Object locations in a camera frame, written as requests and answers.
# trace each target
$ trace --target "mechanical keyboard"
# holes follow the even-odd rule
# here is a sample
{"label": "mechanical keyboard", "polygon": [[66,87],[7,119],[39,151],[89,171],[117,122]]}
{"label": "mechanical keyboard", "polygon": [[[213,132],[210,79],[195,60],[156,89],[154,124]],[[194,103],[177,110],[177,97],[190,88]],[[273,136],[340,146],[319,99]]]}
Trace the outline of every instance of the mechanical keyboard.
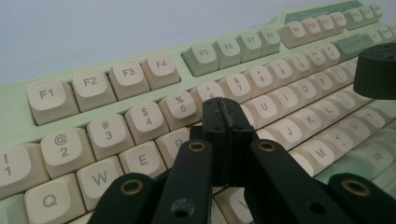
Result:
{"label": "mechanical keyboard", "polygon": [[[343,1],[271,23],[0,87],[0,223],[86,223],[118,176],[172,167],[202,102],[238,102],[327,183],[350,172],[396,198],[396,101],[353,91],[357,56],[396,40],[377,4]],[[214,189],[212,223],[250,223],[243,189]]]}

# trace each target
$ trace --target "beige keycap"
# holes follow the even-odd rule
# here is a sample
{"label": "beige keycap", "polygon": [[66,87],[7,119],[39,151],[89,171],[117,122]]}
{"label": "beige keycap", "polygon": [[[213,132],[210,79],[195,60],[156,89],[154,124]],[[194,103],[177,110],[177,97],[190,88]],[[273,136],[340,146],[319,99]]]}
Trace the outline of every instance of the beige keycap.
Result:
{"label": "beige keycap", "polygon": [[273,99],[280,118],[285,117],[299,108],[299,99],[290,87],[281,87],[267,94]]}
{"label": "beige keycap", "polygon": [[117,101],[107,76],[97,68],[75,73],[72,83],[81,112]]}
{"label": "beige keycap", "polygon": [[225,97],[235,100],[239,104],[250,100],[251,88],[247,78],[242,74],[232,74],[219,81]]}
{"label": "beige keycap", "polygon": [[245,71],[244,76],[251,88],[251,98],[264,95],[273,89],[273,77],[264,66],[256,66]]}
{"label": "beige keycap", "polygon": [[88,124],[87,130],[97,160],[134,146],[134,140],[128,132],[125,120],[119,114],[95,119]]}
{"label": "beige keycap", "polygon": [[80,128],[49,134],[41,140],[40,145],[51,178],[95,162],[87,133]]}
{"label": "beige keycap", "polygon": [[203,103],[209,99],[215,97],[224,97],[224,92],[222,91],[219,83],[215,81],[205,82],[190,91],[192,98],[198,108],[198,112],[202,117]]}
{"label": "beige keycap", "polygon": [[278,119],[278,110],[274,101],[267,95],[262,95],[244,103],[253,117],[256,129]]}
{"label": "beige keycap", "polygon": [[96,207],[110,184],[121,175],[123,171],[115,156],[77,171],[79,187],[88,211]]}
{"label": "beige keycap", "polygon": [[72,88],[59,79],[50,78],[34,82],[27,87],[26,93],[38,125],[79,113]]}
{"label": "beige keycap", "polygon": [[311,64],[302,53],[296,53],[289,56],[286,62],[290,65],[293,76],[291,81],[299,80],[311,75]]}
{"label": "beige keycap", "polygon": [[300,153],[311,165],[313,175],[317,175],[334,162],[332,150],[318,139],[310,139],[297,146],[294,152]]}
{"label": "beige keycap", "polygon": [[280,119],[265,127],[265,130],[270,132],[286,150],[292,149],[303,141],[302,130],[291,119]]}
{"label": "beige keycap", "polygon": [[168,168],[172,167],[180,146],[189,141],[190,131],[187,128],[177,129],[155,140],[163,160]]}
{"label": "beige keycap", "polygon": [[0,151],[0,200],[50,180],[39,144],[22,144]]}
{"label": "beige keycap", "polygon": [[293,75],[293,71],[291,70],[289,64],[283,60],[278,59],[274,60],[265,67],[268,69],[270,74],[274,79],[274,87],[273,89],[277,89],[282,86],[286,86],[291,83],[291,77]]}
{"label": "beige keycap", "polygon": [[344,156],[348,151],[355,147],[352,138],[341,129],[329,128],[315,136],[318,140],[329,146],[334,153],[336,160]]}
{"label": "beige keycap", "polygon": [[172,56],[167,52],[151,54],[142,63],[152,91],[178,83],[180,78]]}
{"label": "beige keycap", "polygon": [[125,118],[137,145],[169,133],[161,109],[153,102],[134,106]]}
{"label": "beige keycap", "polygon": [[29,223],[65,223],[85,213],[74,174],[29,189],[24,195]]}
{"label": "beige keycap", "polygon": [[282,43],[288,49],[302,45],[306,37],[305,28],[299,21],[291,21],[277,31],[279,32]]}
{"label": "beige keycap", "polygon": [[119,100],[124,100],[149,91],[140,64],[135,60],[114,63],[108,75]]}
{"label": "beige keycap", "polygon": [[215,196],[216,203],[227,223],[250,223],[253,217],[248,210],[244,189],[227,188]]}
{"label": "beige keycap", "polygon": [[192,96],[187,91],[172,93],[159,103],[169,130],[172,132],[199,120],[199,112]]}
{"label": "beige keycap", "polygon": [[160,152],[153,141],[130,148],[119,155],[125,173],[139,173],[154,178],[166,171]]}

